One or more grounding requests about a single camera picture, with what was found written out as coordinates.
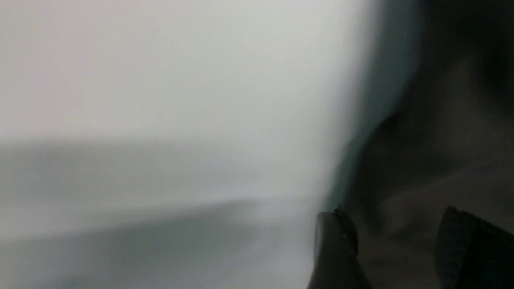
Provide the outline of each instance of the white fabric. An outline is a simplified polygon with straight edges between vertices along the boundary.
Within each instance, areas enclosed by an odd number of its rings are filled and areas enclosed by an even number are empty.
[[[0,2],[1,288],[303,288],[381,2]]]

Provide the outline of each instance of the white surface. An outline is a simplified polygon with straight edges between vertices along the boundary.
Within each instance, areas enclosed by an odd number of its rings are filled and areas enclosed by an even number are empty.
[[[303,288],[380,2],[0,2],[2,288]]]

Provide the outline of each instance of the blurry object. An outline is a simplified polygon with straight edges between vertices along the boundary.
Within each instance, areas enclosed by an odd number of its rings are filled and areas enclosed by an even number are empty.
[[[369,289],[357,261],[358,240],[352,221],[341,209],[319,213],[316,219],[315,262],[308,289]]]
[[[367,142],[343,206],[377,288],[438,288],[448,205],[514,231],[514,3],[423,4],[417,73]]]
[[[449,207],[434,241],[441,288],[514,287],[512,234]],[[315,267],[308,289],[370,289],[357,260],[357,246],[355,225],[341,209],[318,214]]]
[[[514,288],[514,236],[453,207],[439,227],[435,262],[443,289]]]

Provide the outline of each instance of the white sheet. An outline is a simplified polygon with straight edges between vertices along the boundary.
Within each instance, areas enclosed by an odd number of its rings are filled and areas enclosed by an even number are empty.
[[[2,1],[0,287],[305,287],[381,3]]]

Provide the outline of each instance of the black object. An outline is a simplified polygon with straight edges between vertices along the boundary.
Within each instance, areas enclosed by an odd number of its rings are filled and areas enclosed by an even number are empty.
[[[308,289],[371,288],[357,262],[355,225],[340,209],[319,213],[316,222],[315,267]]]
[[[444,289],[514,288],[514,236],[449,207],[439,226],[435,269]]]
[[[355,225],[344,212],[318,214],[308,289],[370,289],[357,252]],[[444,289],[514,288],[514,236],[453,207],[440,223],[434,260]]]

